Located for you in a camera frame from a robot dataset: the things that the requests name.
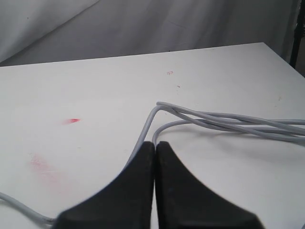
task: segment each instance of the white table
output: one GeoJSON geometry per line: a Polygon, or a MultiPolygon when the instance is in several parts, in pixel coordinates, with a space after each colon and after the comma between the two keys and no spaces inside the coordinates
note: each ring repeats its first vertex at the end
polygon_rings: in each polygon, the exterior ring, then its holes
{"type": "MultiPolygon", "coordinates": [[[[0,191],[56,217],[118,175],[157,101],[304,119],[305,79],[263,43],[2,67],[0,191]]],[[[173,120],[160,112],[147,140],[173,120]]],[[[174,127],[159,140],[267,229],[305,223],[303,146],[194,125],[174,127]]],[[[0,203],[0,228],[41,227],[0,203]]],[[[155,203],[152,228],[158,228],[155,203]]]]}

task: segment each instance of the black pole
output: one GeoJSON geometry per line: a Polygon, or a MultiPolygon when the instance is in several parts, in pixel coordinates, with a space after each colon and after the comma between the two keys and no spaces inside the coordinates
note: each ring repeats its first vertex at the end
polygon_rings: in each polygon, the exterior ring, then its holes
{"type": "Polygon", "coordinates": [[[295,40],[291,51],[290,65],[295,68],[296,59],[299,53],[301,39],[304,34],[304,17],[305,17],[305,0],[301,1],[299,16],[297,17],[297,25],[295,28],[295,40]]]}

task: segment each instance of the table surface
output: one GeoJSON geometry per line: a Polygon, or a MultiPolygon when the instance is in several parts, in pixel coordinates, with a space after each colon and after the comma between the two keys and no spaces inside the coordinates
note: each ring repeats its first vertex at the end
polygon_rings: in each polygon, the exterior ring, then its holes
{"type": "MultiPolygon", "coordinates": [[[[56,217],[124,167],[157,101],[305,118],[305,79],[263,43],[0,68],[0,191],[56,217]]],[[[147,140],[176,120],[159,112],[147,140]]],[[[305,148],[194,125],[160,135],[216,193],[267,229],[305,223],[305,148]]],[[[156,206],[152,228],[158,228],[156,206]]],[[[0,203],[0,228],[36,229],[0,203]]]]}

